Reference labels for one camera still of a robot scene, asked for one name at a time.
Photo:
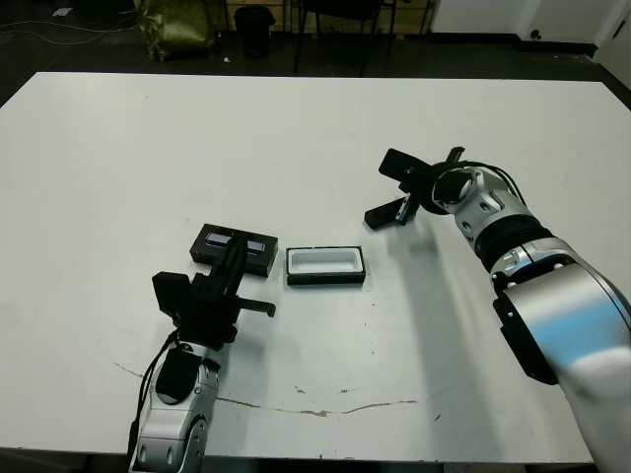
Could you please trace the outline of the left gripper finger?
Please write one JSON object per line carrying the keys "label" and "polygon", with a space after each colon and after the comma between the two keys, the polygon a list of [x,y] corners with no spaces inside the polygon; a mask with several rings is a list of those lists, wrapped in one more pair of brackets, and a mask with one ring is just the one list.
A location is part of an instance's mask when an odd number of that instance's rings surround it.
{"label": "left gripper finger", "polygon": [[229,288],[237,289],[245,273],[246,241],[235,240],[229,257]]}
{"label": "left gripper finger", "polygon": [[221,253],[216,257],[211,270],[211,279],[215,286],[224,289],[230,279],[232,264],[235,254],[238,252],[237,242],[231,240]]}

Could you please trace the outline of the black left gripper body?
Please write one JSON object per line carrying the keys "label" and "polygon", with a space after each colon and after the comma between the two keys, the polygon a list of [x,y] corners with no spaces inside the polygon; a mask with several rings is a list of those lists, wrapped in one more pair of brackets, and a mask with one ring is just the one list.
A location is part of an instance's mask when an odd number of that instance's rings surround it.
{"label": "black left gripper body", "polygon": [[237,321],[242,310],[261,312],[274,317],[276,305],[271,302],[245,299],[238,295],[242,270],[222,275],[197,273],[190,284],[179,313],[179,337],[182,341],[220,351],[235,341]]}

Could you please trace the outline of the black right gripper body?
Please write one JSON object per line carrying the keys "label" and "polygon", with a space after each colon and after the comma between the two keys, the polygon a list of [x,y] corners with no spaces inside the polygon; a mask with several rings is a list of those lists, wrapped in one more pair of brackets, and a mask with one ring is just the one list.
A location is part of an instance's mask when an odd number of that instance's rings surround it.
{"label": "black right gripper body", "polygon": [[447,158],[429,165],[411,155],[396,151],[396,156],[403,160],[407,167],[403,173],[404,180],[399,188],[405,192],[404,198],[396,214],[396,221],[405,225],[415,215],[419,207],[435,215],[446,215],[448,205],[460,202],[466,193],[466,173],[454,168],[464,153],[464,147],[453,147]]}

